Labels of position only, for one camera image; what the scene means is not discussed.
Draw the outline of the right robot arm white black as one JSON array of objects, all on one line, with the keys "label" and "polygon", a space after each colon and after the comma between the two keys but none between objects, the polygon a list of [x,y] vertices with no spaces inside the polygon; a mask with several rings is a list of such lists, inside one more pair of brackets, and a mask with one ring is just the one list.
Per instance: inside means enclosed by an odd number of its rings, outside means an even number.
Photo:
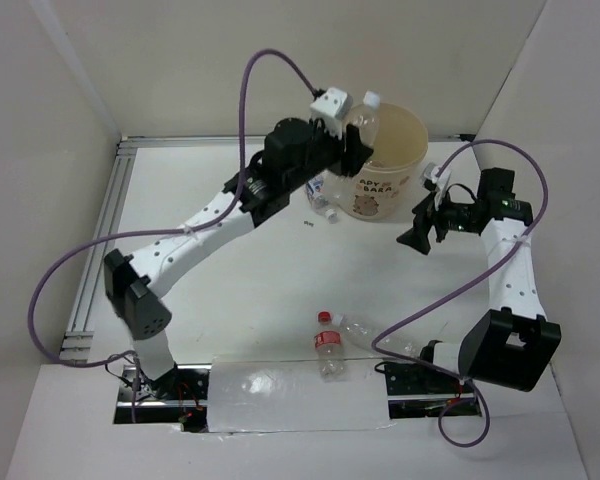
[{"label": "right robot arm white black", "polygon": [[458,344],[432,340],[422,350],[416,379],[428,392],[440,391],[451,372],[463,378],[531,391],[561,341],[558,324],[547,320],[535,284],[529,203],[516,199],[515,174],[490,168],[481,172],[469,203],[452,200],[449,172],[429,164],[421,175],[428,195],[417,204],[412,228],[399,243],[427,254],[429,234],[442,241],[450,231],[476,234],[489,266],[489,306]]}]

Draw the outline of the blue orange label bottle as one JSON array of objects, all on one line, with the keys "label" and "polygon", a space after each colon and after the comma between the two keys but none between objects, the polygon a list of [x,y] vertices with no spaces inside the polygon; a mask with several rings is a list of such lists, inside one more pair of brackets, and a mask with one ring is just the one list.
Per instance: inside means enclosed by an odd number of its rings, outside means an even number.
[{"label": "blue orange label bottle", "polygon": [[312,210],[324,217],[330,224],[338,222],[338,214],[330,199],[324,193],[324,179],[313,177],[305,184],[305,192]]}]

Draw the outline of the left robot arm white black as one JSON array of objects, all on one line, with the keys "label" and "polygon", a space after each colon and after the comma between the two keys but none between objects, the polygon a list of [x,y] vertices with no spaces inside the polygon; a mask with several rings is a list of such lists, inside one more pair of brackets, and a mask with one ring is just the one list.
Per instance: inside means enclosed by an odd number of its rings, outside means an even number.
[{"label": "left robot arm white black", "polygon": [[172,398],[182,381],[165,333],[172,314],[162,299],[171,288],[222,246],[286,208],[291,194],[309,180],[325,170],[353,177],[372,153],[353,126],[333,136],[322,120],[283,119],[244,173],[227,181],[175,233],[128,255],[114,249],[105,256],[106,297],[129,331],[146,392]]}]

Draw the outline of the long clear bottle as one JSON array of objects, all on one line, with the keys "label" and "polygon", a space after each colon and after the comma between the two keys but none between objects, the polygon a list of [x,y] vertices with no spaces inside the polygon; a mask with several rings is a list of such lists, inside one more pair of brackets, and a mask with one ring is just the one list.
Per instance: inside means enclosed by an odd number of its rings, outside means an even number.
[{"label": "long clear bottle", "polygon": [[372,154],[380,127],[381,97],[367,91],[362,103],[353,106],[344,118],[347,162],[335,171],[325,171],[325,192],[342,210],[355,210],[355,176]]}]

